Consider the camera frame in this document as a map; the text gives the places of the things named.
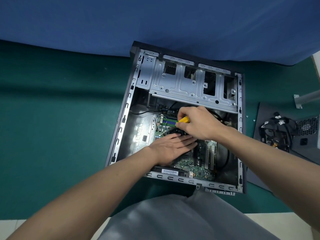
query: green mat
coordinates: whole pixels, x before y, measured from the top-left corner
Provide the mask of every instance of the green mat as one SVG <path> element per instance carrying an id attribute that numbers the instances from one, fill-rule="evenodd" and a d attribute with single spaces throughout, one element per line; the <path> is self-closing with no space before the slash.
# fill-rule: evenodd
<path id="1" fill-rule="evenodd" d="M 259 101 L 297 115 L 319 113 L 319 103 L 298 111 L 292 100 L 294 93 L 319 89 L 310 58 L 292 67 L 231 63 L 246 70 L 247 135 L 253 134 Z M 130 69 L 129 58 L 0 41 L 0 219 L 26 219 L 104 167 Z M 193 190 L 142 178 L 117 210 L 165 194 L 189 196 Z M 290 211 L 252 184 L 247 195 L 221 198 L 243 213 Z"/>

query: yellow screwdriver handle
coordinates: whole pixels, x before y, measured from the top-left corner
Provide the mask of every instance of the yellow screwdriver handle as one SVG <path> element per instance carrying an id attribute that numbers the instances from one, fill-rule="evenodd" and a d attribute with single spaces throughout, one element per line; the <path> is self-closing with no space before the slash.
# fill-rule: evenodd
<path id="1" fill-rule="evenodd" d="M 178 122 L 183 122 L 183 123 L 189 123 L 190 120 L 189 120 L 189 117 L 186 116 L 186 117 L 183 117 L 181 120 L 179 120 Z"/>

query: screwdriver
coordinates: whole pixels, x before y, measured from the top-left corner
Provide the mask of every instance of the screwdriver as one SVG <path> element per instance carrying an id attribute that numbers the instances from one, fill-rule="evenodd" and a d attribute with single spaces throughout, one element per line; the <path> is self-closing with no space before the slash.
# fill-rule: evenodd
<path id="1" fill-rule="evenodd" d="M 185 116 L 185 117 L 183 117 L 181 120 L 179 120 L 178 122 L 189 123 L 190 120 L 189 120 L 189 117 L 188 117 L 188 116 Z M 169 131 L 168 131 L 168 134 L 170 134 L 172 131 L 174 131 L 174 130 L 176 130 L 176 129 L 177 129 L 176 126 L 171 127 L 171 128 L 169 129 Z M 164 131 L 164 132 L 162 132 L 162 135 L 163 135 L 163 136 L 166 136 L 167 133 Z"/>

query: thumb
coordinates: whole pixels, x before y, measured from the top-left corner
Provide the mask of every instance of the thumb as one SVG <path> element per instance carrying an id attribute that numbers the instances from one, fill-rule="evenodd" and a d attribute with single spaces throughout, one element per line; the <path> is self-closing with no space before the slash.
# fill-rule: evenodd
<path id="1" fill-rule="evenodd" d="M 179 129 L 187 132 L 187 129 L 188 129 L 188 123 L 185 123 L 185 122 L 177 122 L 176 123 L 176 127 L 178 127 Z"/>

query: person's right hand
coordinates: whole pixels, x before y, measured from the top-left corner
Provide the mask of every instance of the person's right hand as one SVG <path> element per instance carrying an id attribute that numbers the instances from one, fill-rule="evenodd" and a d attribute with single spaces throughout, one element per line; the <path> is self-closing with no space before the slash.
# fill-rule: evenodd
<path id="1" fill-rule="evenodd" d="M 178 120 L 188 116 L 190 123 L 178 122 L 176 127 L 200 140 L 220 141 L 230 128 L 218 121 L 205 107 L 181 107 Z"/>

